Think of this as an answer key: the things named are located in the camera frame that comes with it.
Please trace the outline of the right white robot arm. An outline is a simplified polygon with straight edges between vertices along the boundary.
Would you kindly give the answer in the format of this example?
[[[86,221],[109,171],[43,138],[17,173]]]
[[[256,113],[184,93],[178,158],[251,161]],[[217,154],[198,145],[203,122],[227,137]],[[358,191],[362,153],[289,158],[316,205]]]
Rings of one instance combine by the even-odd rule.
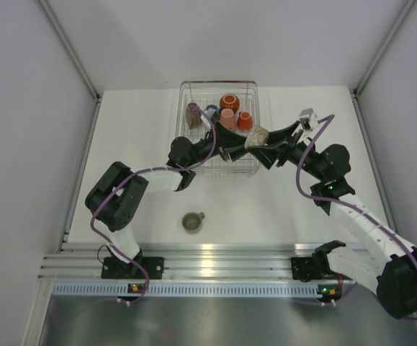
[[[343,241],[333,240],[314,250],[316,273],[323,278],[347,276],[368,289],[391,317],[417,321],[417,245],[382,222],[358,197],[346,179],[351,165],[344,145],[334,143],[316,151],[316,142],[332,119],[319,121],[308,141],[299,122],[273,132],[255,126],[243,147],[266,168],[294,164],[298,192],[340,223],[371,255],[364,259]]]

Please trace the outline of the grey-green cup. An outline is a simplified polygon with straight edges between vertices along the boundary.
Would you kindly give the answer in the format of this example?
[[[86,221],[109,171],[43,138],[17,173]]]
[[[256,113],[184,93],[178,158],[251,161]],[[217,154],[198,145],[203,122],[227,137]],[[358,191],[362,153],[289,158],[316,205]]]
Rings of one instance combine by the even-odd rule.
[[[182,217],[181,225],[188,234],[196,234],[201,230],[204,219],[203,212],[189,212]]]

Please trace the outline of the black cup brown handle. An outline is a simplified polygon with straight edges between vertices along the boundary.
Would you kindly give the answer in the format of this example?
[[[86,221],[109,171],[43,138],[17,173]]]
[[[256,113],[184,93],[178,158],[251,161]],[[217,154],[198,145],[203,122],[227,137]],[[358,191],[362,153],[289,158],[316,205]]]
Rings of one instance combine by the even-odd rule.
[[[185,110],[185,119],[188,129],[198,128],[201,124],[201,116],[199,113],[199,107],[197,103],[190,102],[187,104]]]

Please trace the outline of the pink cup white interior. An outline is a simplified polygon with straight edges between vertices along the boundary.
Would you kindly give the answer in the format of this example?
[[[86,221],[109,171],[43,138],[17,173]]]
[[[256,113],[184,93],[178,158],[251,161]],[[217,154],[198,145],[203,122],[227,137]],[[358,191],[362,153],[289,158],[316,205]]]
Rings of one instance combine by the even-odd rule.
[[[237,130],[236,114],[230,108],[222,109],[220,112],[220,124],[232,132]]]

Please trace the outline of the small orange cup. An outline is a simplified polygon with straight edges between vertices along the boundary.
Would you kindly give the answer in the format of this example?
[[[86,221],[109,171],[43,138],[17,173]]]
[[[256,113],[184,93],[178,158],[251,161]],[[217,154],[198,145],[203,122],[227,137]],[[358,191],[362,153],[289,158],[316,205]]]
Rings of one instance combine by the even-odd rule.
[[[239,112],[237,119],[237,129],[250,131],[254,126],[254,120],[249,112]]]

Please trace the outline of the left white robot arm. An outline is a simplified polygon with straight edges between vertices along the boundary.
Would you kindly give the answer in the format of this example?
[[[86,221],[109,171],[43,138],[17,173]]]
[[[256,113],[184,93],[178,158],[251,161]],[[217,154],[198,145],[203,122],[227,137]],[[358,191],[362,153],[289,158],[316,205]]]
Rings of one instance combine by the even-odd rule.
[[[196,143],[179,136],[170,145],[164,167],[133,172],[121,161],[114,162],[86,197],[85,205],[92,214],[91,228],[118,259],[117,269],[126,278],[136,277],[142,268],[140,246],[129,227],[144,195],[152,192],[180,192],[190,186],[194,171],[214,156],[235,161],[247,153],[246,137],[216,123],[214,131]]]

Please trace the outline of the beige speckled cup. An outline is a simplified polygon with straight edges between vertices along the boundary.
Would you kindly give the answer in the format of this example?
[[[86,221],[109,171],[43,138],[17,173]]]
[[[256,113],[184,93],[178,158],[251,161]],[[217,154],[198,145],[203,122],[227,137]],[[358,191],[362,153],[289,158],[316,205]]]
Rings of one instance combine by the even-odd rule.
[[[248,133],[248,136],[246,137],[244,148],[248,149],[254,146],[263,146],[266,144],[268,138],[269,138],[270,132],[259,126],[255,125],[252,127],[251,131]]]

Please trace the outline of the orange cup black interior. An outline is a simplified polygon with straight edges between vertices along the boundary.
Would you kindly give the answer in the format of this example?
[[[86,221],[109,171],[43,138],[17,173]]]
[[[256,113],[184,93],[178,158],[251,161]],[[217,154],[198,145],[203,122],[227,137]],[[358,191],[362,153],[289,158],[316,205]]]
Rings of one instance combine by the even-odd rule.
[[[220,98],[220,108],[222,110],[231,109],[234,113],[236,113],[240,108],[240,104],[240,99],[234,94],[224,94]]]

